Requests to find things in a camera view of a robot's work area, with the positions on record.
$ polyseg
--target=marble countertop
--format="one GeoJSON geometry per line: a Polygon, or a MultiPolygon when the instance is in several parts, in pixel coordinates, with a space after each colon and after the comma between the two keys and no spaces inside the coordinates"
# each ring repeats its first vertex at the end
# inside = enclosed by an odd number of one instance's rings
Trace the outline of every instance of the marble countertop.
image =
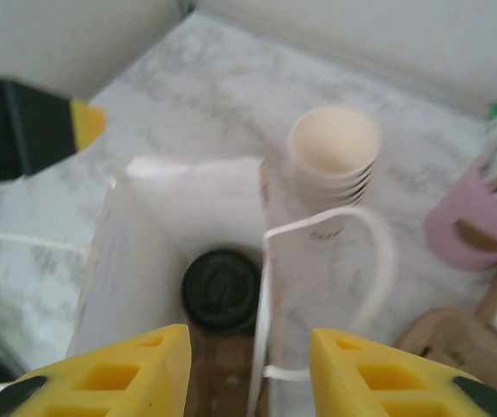
{"type": "MultiPolygon", "coordinates": [[[[281,173],[291,125],[328,103],[369,112],[384,136],[363,204],[394,229],[399,290],[368,336],[392,341],[432,307],[472,309],[491,271],[444,265],[425,249],[421,228],[424,215],[483,148],[482,123],[199,13],[96,97],[109,124],[89,149],[32,178],[0,185],[0,232],[89,245],[113,173],[134,156],[198,161],[258,155],[281,173]]],[[[343,235],[328,250],[343,254],[339,273],[347,280],[340,294],[356,300],[367,273],[358,264],[370,263],[369,254],[354,244],[353,232],[343,235]],[[347,257],[352,261],[344,262],[347,257]]],[[[80,254],[0,242],[0,335],[26,367],[64,357],[85,263],[80,254]]],[[[320,304],[333,294],[322,287],[316,297],[320,304]]],[[[285,314],[286,332],[296,340],[316,323],[301,318],[308,306],[295,304],[285,304],[285,314]]],[[[323,319],[322,326],[339,325],[337,318],[323,319]]],[[[296,359],[286,362],[297,365],[296,359]]]]}

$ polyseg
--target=bag handle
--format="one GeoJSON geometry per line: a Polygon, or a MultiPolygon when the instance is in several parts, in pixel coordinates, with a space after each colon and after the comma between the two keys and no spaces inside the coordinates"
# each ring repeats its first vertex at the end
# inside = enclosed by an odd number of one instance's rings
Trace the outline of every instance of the bag handle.
{"type": "MultiPolygon", "coordinates": [[[[389,226],[372,210],[363,207],[338,207],[292,222],[278,228],[272,228],[264,234],[264,248],[269,249],[269,239],[284,233],[314,226],[339,215],[354,217],[363,222],[370,231],[374,240],[376,252],[376,268],[371,289],[364,296],[359,308],[353,315],[348,326],[349,333],[360,333],[378,314],[383,302],[393,287],[395,278],[395,244],[389,226]]],[[[282,369],[275,365],[267,365],[263,369],[265,378],[273,378],[283,381],[307,381],[310,379],[310,370],[304,369],[282,369]]]]}

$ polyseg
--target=pink holder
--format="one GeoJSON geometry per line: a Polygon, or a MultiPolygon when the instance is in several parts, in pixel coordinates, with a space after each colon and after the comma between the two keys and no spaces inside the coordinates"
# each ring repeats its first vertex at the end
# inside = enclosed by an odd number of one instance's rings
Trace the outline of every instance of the pink holder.
{"type": "Polygon", "coordinates": [[[480,177],[482,161],[473,162],[425,222],[432,250],[468,270],[497,264],[497,198],[487,192],[480,177]]]}

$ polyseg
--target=black lid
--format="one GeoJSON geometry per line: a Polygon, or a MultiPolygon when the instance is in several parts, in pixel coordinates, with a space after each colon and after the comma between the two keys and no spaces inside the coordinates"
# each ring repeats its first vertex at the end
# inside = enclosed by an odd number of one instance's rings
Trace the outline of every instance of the black lid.
{"type": "Polygon", "coordinates": [[[182,303],[211,333],[240,332],[255,322],[260,272],[245,255],[221,249],[197,258],[182,280],[182,303]]]}

